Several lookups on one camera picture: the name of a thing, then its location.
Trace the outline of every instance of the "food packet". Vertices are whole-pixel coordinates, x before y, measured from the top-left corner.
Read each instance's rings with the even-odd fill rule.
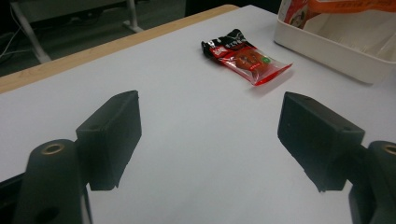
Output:
[[[201,45],[206,57],[225,64],[254,86],[272,80],[291,67],[291,64],[281,63],[251,45],[238,29],[226,36],[203,41]]]
[[[309,0],[308,7],[317,13],[355,13],[369,9],[396,12],[395,0]]]

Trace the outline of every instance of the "floor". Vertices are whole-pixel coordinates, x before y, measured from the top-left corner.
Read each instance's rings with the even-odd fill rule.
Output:
[[[181,19],[185,15],[185,2],[185,0],[137,1],[138,25],[147,30],[169,21]],[[35,33],[43,49],[54,60],[127,35],[133,35],[133,31],[122,26],[122,22],[126,20],[128,20],[127,10],[118,7],[106,10],[96,18],[84,21],[72,20],[72,22],[57,27],[40,27],[35,30]],[[31,51],[30,42],[22,32],[19,32],[9,45],[7,54],[0,58],[0,77],[38,64],[38,60]]]

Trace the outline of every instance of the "white tray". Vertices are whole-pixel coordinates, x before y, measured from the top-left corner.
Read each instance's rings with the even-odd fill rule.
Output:
[[[317,20],[316,24],[309,24],[310,32],[286,24],[283,20],[285,20],[285,11],[289,8],[290,1],[283,0],[278,13],[275,34],[277,44],[297,51],[365,83],[376,83],[388,76],[392,70],[396,71],[396,62],[393,61],[394,56],[390,56],[389,61],[380,59],[364,53],[361,50],[364,46],[351,48],[345,43],[338,42],[340,39],[331,40],[326,35],[316,34],[316,31],[319,30],[318,22],[320,20]],[[393,32],[396,32],[396,25],[392,29]]]

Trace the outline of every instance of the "white table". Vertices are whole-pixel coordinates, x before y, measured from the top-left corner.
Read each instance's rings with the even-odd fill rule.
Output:
[[[233,28],[293,67],[253,87],[205,58],[201,41]],[[357,124],[367,147],[396,141],[396,74],[359,83],[275,44],[275,28],[276,15],[243,7],[1,94],[0,180],[23,172],[38,145],[76,140],[112,95],[138,90],[143,135],[120,188],[90,192],[94,223],[351,223],[350,184],[318,193],[278,140],[283,94]]]

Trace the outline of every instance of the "candy wrapper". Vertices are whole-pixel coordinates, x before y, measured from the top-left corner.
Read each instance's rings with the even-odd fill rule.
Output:
[[[238,29],[201,44],[206,57],[225,64],[254,86],[272,80],[291,67],[251,45]]]

